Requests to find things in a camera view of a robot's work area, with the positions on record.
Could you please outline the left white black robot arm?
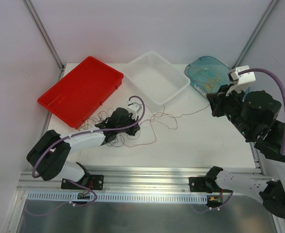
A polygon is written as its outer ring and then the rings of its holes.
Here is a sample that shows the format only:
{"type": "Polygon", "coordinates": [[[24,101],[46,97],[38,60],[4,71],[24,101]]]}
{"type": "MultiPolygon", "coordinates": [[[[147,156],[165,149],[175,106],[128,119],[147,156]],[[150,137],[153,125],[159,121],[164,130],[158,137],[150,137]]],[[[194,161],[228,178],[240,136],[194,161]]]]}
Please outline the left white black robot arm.
{"type": "Polygon", "coordinates": [[[79,150],[111,143],[121,133],[134,136],[140,130],[142,117],[138,115],[139,111],[144,114],[145,108],[136,104],[126,109],[119,107],[91,129],[73,134],[46,131],[26,157],[33,167],[32,177],[44,181],[60,177],[78,189],[86,188],[91,179],[90,173],[81,163],[69,162],[68,156],[79,150]]]}

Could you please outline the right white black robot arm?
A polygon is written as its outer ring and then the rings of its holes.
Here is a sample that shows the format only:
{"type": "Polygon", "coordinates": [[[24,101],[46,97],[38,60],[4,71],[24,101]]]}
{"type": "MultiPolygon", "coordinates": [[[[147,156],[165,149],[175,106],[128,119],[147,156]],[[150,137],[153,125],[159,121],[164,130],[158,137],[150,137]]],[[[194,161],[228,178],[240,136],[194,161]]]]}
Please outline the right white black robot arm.
{"type": "Polygon", "coordinates": [[[212,193],[220,188],[241,193],[258,201],[271,214],[285,219],[285,154],[281,152],[285,124],[277,120],[282,105],[264,90],[227,94],[229,88],[222,85],[218,92],[206,95],[212,116],[226,116],[245,141],[253,142],[273,163],[279,179],[255,181],[213,166],[204,177],[204,191],[212,193]]]}

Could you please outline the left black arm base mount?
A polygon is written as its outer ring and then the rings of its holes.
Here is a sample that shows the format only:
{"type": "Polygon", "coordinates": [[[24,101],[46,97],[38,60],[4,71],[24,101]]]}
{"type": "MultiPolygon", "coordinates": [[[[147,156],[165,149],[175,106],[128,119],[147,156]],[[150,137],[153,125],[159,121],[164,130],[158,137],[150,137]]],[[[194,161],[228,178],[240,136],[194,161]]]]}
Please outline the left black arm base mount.
{"type": "Polygon", "coordinates": [[[62,179],[61,189],[63,190],[82,190],[90,188],[91,190],[102,190],[104,184],[103,175],[84,175],[78,182],[78,185],[69,182],[68,180],[62,179]]]}

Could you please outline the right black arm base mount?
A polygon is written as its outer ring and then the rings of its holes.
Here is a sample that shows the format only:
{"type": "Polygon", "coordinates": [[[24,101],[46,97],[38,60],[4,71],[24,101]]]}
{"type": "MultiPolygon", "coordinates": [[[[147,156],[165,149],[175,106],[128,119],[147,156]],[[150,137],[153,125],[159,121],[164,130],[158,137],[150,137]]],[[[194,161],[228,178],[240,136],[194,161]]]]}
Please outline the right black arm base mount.
{"type": "Polygon", "coordinates": [[[189,177],[190,192],[206,192],[213,193],[219,190],[219,187],[213,180],[205,177],[189,177]]]}

